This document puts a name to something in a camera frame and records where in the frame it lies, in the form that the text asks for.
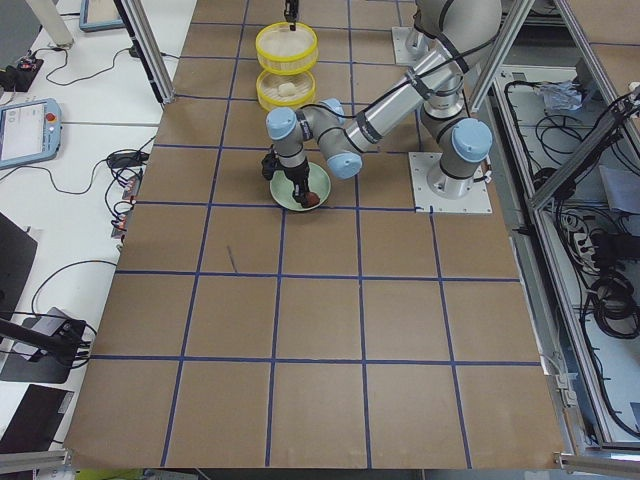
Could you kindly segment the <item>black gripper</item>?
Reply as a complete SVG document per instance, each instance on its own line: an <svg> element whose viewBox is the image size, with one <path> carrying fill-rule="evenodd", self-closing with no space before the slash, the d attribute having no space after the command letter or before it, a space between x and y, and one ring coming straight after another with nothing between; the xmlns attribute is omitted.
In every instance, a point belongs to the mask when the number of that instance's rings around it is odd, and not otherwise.
<svg viewBox="0 0 640 480"><path fill-rule="evenodd" d="M296 30L297 16L299 14L299 1L298 0L285 0L284 14L288 16L289 29L291 31Z"/></svg>
<svg viewBox="0 0 640 480"><path fill-rule="evenodd" d="M312 206L312 191L309 189L310 168L308 163L284 168L285 177L294 185L294 199L304 207Z"/></svg>

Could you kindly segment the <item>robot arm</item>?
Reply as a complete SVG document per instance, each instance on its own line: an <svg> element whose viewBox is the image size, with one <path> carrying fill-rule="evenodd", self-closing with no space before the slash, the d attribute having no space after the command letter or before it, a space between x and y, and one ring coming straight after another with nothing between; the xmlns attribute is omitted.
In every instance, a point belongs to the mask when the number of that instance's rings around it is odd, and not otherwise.
<svg viewBox="0 0 640 480"><path fill-rule="evenodd" d="M305 142L316 141L335 176L349 179L362 168L362 154L379 143L409 114L421 122L442 153L427 179L437 195L463 197L493 143L489 127L464 111L464 76L496 40L502 7L498 1L419 1L414 29L430 44L387 92L346 120L340 102L327 99L298 110L278 107L266 118L272 141L262 159L262 176L276 172L291 184L291 197L303 209L320 203L309 185Z"/></svg>

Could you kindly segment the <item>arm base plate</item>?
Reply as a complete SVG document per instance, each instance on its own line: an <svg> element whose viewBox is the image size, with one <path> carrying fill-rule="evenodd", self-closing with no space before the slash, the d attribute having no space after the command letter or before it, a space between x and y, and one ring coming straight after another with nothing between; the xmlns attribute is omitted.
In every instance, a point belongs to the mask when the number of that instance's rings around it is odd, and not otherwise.
<svg viewBox="0 0 640 480"><path fill-rule="evenodd" d="M422 213L489 215L493 213L482 164L466 180L447 180L437 168L438 152L408 154L414 209Z"/></svg>
<svg viewBox="0 0 640 480"><path fill-rule="evenodd" d="M391 35L397 65L413 65L429 50L427 37L413 27L393 27Z"/></svg>

